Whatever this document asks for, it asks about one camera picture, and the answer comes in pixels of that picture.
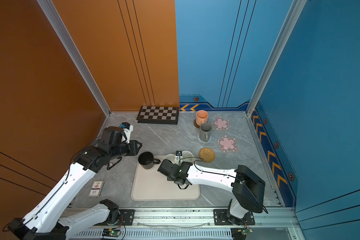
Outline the white mug purple handle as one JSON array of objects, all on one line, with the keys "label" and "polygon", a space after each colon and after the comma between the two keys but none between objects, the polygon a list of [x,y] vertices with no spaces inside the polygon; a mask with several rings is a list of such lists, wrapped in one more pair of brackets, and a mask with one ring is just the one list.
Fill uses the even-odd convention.
[{"label": "white mug purple handle", "polygon": [[174,154],[168,154],[164,157],[164,160],[169,160],[172,163],[176,163],[176,156]]}]

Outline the beige rectangular serving tray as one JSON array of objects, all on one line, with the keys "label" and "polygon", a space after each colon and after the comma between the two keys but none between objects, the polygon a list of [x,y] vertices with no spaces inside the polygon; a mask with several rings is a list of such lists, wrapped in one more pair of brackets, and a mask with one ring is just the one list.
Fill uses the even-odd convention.
[{"label": "beige rectangular serving tray", "polygon": [[[162,163],[165,156],[154,157]],[[198,185],[179,187],[174,182],[167,181],[167,177],[158,172],[160,164],[145,170],[138,162],[131,194],[134,201],[183,201],[199,198]]]}]

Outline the woven rattan round coaster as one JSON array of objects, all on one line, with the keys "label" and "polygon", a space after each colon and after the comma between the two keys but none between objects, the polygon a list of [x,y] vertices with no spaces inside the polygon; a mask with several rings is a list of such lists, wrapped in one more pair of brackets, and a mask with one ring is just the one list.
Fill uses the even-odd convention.
[{"label": "woven rattan round coaster", "polygon": [[199,158],[205,163],[211,163],[216,158],[216,153],[211,148],[202,148],[199,151]]}]

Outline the black mug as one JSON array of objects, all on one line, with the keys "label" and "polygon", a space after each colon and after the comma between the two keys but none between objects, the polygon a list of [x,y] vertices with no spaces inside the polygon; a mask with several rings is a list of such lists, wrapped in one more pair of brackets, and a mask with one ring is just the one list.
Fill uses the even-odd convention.
[{"label": "black mug", "polygon": [[150,170],[154,165],[160,164],[161,160],[156,159],[151,152],[144,152],[139,155],[138,162],[145,170]]}]

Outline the brown wooden round coaster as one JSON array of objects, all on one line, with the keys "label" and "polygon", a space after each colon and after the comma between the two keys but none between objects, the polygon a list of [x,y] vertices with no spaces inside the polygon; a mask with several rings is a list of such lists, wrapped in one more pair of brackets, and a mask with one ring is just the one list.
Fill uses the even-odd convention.
[{"label": "brown wooden round coaster", "polygon": [[200,126],[197,124],[196,120],[194,120],[194,126],[198,129],[200,128]]}]

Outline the grey green mug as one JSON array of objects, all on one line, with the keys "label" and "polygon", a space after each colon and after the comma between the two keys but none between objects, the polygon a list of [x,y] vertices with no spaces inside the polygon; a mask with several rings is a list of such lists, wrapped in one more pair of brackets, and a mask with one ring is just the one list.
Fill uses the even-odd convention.
[{"label": "grey green mug", "polygon": [[208,137],[211,137],[211,132],[212,132],[212,125],[210,125],[209,123],[204,123],[200,126],[199,135],[201,139],[206,139]]}]

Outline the pink flower coaster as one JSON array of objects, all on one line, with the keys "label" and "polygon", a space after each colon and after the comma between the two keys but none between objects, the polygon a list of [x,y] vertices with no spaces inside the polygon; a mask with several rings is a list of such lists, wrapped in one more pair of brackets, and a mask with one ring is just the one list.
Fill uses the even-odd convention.
[{"label": "pink flower coaster", "polygon": [[238,151],[238,140],[236,138],[231,138],[227,135],[221,136],[217,140],[216,145],[223,153]]},{"label": "pink flower coaster", "polygon": [[213,120],[211,124],[215,128],[215,130],[219,132],[227,131],[231,128],[230,120],[221,117],[216,117],[216,119]]}]

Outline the orange peach mug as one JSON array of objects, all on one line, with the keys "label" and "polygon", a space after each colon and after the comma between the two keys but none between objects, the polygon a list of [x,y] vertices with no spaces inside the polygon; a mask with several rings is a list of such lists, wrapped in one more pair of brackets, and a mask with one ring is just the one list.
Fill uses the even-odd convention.
[{"label": "orange peach mug", "polygon": [[196,113],[196,122],[199,126],[208,122],[209,114],[207,111],[199,110]]}]

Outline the cream white mug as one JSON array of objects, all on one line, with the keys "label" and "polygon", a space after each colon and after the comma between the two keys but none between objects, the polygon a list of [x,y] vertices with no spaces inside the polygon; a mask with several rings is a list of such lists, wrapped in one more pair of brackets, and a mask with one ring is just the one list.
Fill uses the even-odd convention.
[{"label": "cream white mug", "polygon": [[193,163],[195,160],[194,155],[189,152],[189,151],[182,151],[182,156],[180,157],[180,161],[179,163],[183,163],[183,162],[189,162],[189,163]]}]

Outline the blue woven round coaster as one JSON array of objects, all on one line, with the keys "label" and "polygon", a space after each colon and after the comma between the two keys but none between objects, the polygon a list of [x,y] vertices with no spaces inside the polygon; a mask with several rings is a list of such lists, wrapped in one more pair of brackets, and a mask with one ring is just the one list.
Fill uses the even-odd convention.
[{"label": "blue woven round coaster", "polygon": [[206,139],[201,139],[199,134],[197,135],[197,138],[198,138],[198,141],[203,143],[203,144],[209,143],[211,141],[211,139],[212,139],[211,137],[208,137]]}]

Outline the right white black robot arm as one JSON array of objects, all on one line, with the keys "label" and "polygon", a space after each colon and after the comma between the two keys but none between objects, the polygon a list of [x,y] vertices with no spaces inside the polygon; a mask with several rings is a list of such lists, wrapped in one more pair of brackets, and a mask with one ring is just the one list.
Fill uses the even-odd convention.
[{"label": "right white black robot arm", "polygon": [[213,169],[200,166],[197,161],[175,164],[165,159],[158,172],[179,189],[191,185],[205,185],[225,190],[234,195],[224,221],[233,225],[253,225],[253,214],[268,213],[264,205],[265,181],[244,165],[236,169]]}]

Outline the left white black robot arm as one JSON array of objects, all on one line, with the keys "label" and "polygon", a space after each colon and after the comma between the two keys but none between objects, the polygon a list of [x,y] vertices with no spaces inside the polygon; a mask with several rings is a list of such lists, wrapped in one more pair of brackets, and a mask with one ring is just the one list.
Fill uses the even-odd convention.
[{"label": "left white black robot arm", "polygon": [[62,214],[77,193],[103,167],[110,170],[123,157],[136,156],[142,143],[131,140],[134,127],[123,122],[118,127],[103,130],[98,143],[90,144],[74,155],[74,159],[60,181],[23,218],[14,218],[3,232],[11,232],[19,240],[68,240],[77,233],[99,223],[114,225],[121,222],[119,206],[102,200],[89,210],[71,217]]}]

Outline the left green circuit board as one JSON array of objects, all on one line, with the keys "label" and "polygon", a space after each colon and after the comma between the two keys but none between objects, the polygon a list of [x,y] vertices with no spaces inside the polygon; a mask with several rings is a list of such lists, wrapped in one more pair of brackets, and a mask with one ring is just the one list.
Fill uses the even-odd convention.
[{"label": "left green circuit board", "polygon": [[102,238],[118,238],[122,234],[119,229],[103,229]]}]

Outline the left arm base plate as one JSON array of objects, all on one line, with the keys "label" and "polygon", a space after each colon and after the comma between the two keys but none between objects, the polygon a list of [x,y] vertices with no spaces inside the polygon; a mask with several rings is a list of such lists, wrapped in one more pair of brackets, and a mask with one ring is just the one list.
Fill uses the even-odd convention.
[{"label": "left arm base plate", "polygon": [[122,226],[131,226],[134,221],[135,210],[133,209],[121,209],[118,212],[111,213],[111,216],[102,223],[95,224],[95,226],[105,226],[105,227],[118,227]]}]

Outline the aluminium front frame rail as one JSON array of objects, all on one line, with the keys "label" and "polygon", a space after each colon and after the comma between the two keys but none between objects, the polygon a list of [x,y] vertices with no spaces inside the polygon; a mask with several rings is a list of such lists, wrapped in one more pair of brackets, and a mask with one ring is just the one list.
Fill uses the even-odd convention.
[{"label": "aluminium front frame rail", "polygon": [[[305,236],[291,208],[269,207],[268,213],[253,214],[254,226],[216,226],[215,209],[135,208],[131,226],[91,226],[72,236],[73,240],[303,240]],[[238,230],[249,228],[247,235]],[[102,238],[103,229],[119,229],[118,238]]]}]

